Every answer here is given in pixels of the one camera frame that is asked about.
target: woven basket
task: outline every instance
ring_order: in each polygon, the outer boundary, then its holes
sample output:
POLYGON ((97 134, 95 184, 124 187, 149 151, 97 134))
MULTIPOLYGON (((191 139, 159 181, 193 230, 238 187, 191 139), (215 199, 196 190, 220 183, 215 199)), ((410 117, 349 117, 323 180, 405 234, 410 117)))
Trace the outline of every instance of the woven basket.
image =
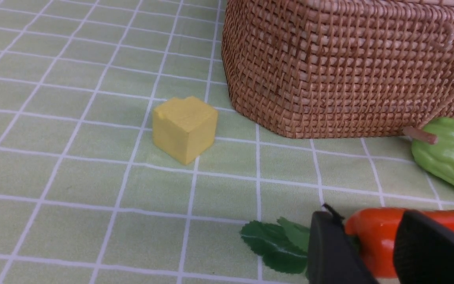
POLYGON ((229 0, 221 53, 233 107, 282 136, 454 117, 454 0, 229 0))

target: artificial leaf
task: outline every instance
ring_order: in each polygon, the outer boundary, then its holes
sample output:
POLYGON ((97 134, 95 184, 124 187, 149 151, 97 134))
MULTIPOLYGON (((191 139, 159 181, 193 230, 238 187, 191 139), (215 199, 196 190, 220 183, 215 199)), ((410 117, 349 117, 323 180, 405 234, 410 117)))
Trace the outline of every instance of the artificial leaf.
POLYGON ((241 238, 264 264, 280 273, 302 273, 307 255, 288 240, 285 230, 277 224, 251 221, 240 231, 241 238))
POLYGON ((289 243, 283 227, 276 224, 251 221, 241 228, 240 233, 243 241, 259 256, 289 243))
POLYGON ((301 274, 306 269, 308 257, 306 254, 295 250, 294 253, 287 251, 274 251, 262 257, 264 264, 280 273, 301 274))
POLYGON ((287 219, 280 217, 277 220, 285 230, 285 235, 288 237, 288 240, 292 242, 296 247, 300 248, 302 251, 308 251, 309 245, 309 228, 301 224, 288 221, 287 219))

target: green tablecloth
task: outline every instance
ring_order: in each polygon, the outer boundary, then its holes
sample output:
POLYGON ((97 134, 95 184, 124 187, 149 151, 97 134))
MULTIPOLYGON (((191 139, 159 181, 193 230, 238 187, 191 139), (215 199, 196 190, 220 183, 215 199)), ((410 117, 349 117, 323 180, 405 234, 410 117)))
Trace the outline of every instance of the green tablecloth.
POLYGON ((232 110, 225 1, 0 0, 0 283, 297 283, 238 231, 324 201, 454 208, 402 138, 288 140, 232 110), (151 110, 194 95, 215 144, 182 166, 151 110))

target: red pepper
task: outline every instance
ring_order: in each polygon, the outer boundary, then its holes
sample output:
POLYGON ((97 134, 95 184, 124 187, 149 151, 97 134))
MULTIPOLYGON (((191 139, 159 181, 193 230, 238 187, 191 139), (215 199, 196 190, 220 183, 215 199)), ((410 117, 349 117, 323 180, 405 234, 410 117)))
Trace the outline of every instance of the red pepper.
MULTIPOLYGON (((404 208, 368 208, 353 214, 344 225, 346 234, 360 241, 360 257, 376 278, 397 278, 393 244, 404 208)), ((422 211, 454 232, 454 210, 422 211)))

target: melon stem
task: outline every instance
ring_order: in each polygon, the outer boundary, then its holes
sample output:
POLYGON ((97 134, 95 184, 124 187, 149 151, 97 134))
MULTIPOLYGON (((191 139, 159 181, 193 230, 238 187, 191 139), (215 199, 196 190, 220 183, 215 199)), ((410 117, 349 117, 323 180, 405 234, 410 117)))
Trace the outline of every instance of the melon stem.
POLYGON ((436 135, 422 131, 421 129, 414 128, 412 126, 404 127, 404 129, 402 129, 402 133, 408 137, 411 137, 412 139, 420 140, 421 142, 425 142, 430 145, 437 143, 436 135))

